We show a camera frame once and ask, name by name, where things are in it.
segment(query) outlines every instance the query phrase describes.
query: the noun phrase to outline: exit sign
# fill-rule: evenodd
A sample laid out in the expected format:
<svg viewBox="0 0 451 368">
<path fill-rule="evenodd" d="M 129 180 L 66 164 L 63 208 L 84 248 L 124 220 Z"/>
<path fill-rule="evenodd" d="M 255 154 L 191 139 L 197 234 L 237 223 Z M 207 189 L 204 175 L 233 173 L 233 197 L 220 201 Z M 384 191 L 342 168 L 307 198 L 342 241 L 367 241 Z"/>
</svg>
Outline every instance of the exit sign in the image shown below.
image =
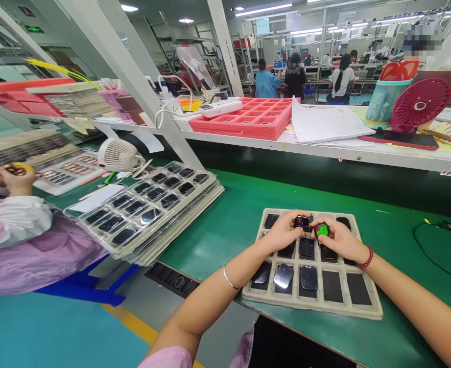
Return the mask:
<svg viewBox="0 0 451 368">
<path fill-rule="evenodd" d="M 34 33 L 44 33 L 43 30 L 40 27 L 36 26 L 25 26 L 26 30 L 28 32 L 34 32 Z"/>
</svg>

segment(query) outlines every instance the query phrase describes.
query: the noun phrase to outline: hand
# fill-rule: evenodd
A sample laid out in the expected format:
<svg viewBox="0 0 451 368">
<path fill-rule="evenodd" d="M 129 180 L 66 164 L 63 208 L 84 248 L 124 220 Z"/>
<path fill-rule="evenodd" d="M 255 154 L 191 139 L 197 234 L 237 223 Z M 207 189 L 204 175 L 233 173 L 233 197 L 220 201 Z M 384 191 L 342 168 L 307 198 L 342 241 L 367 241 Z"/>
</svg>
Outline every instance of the hand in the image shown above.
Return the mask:
<svg viewBox="0 0 451 368">
<path fill-rule="evenodd" d="M 0 168 L 0 176 L 11 196 L 33 195 L 33 183 L 38 179 L 34 171 L 27 171 L 24 175 L 13 175 L 5 168 Z"/>
<path fill-rule="evenodd" d="M 293 227 L 295 218 L 297 216 L 308 217 L 310 215 L 307 211 L 294 210 L 280 216 L 268 234 L 260 239 L 261 243 L 267 246 L 269 253 L 286 248 L 295 239 L 305 236 L 301 227 Z"/>
<path fill-rule="evenodd" d="M 353 233 L 341 222 L 334 221 L 330 217 L 322 216 L 315 219 L 311 226 L 325 222 L 329 226 L 329 236 L 319 235 L 319 243 L 334 250 L 340 256 L 363 264 L 370 256 L 370 250 L 366 245 L 354 237 Z"/>
</svg>

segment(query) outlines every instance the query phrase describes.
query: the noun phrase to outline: white desk fan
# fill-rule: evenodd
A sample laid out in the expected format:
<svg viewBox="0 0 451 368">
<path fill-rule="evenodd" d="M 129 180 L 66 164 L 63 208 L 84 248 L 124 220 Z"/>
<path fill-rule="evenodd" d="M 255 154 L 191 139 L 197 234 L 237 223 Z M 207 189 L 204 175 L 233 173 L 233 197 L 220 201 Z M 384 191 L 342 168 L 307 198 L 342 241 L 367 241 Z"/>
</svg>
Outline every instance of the white desk fan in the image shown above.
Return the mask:
<svg viewBox="0 0 451 368">
<path fill-rule="evenodd" d="M 103 142 L 99 148 L 98 162 L 100 167 L 110 171 L 132 172 L 134 179 L 142 179 L 153 169 L 149 166 L 152 160 L 146 162 L 133 144 L 115 138 Z"/>
</svg>

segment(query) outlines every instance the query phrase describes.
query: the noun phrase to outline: notebook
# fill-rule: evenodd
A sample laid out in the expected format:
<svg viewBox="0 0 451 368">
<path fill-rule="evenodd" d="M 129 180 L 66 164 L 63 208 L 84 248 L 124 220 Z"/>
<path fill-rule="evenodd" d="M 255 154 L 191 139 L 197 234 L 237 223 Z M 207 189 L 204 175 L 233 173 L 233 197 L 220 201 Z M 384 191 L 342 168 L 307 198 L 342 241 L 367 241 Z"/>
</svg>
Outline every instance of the notebook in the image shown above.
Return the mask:
<svg viewBox="0 0 451 368">
<path fill-rule="evenodd" d="M 292 124 L 299 143 L 321 143 L 374 134 L 351 109 L 304 108 L 293 100 Z"/>
</svg>

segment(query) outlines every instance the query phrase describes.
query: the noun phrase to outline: black cable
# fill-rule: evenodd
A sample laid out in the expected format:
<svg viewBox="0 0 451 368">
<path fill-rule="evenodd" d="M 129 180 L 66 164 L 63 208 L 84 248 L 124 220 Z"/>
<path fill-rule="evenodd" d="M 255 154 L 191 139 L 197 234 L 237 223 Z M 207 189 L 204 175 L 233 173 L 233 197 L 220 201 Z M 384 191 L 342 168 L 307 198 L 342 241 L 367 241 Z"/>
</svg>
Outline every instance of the black cable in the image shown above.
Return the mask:
<svg viewBox="0 0 451 368">
<path fill-rule="evenodd" d="M 418 240 L 418 237 L 416 236 L 416 231 L 423 225 L 432 225 L 432 226 L 436 226 L 436 227 L 440 227 L 440 228 L 445 228 L 449 231 L 451 231 L 451 223 L 447 222 L 447 221 L 443 221 L 440 222 L 438 224 L 432 224 L 432 223 L 427 223 L 427 222 L 422 222 L 419 225 L 417 225 L 414 229 L 413 229 L 413 237 L 414 240 L 416 240 L 416 243 L 418 244 L 419 248 L 421 249 L 421 251 L 423 252 L 423 254 L 426 256 L 426 258 L 428 258 L 431 263 L 433 263 L 435 266 L 437 266 L 439 269 L 441 269 L 442 271 L 446 272 L 447 274 L 449 274 L 451 276 L 451 272 L 444 269 L 442 266 L 440 266 L 438 263 L 436 263 L 435 261 L 433 261 L 431 259 L 431 257 L 428 255 L 428 253 L 426 253 L 426 250 L 424 250 L 423 246 L 421 245 L 421 243 Z"/>
</svg>

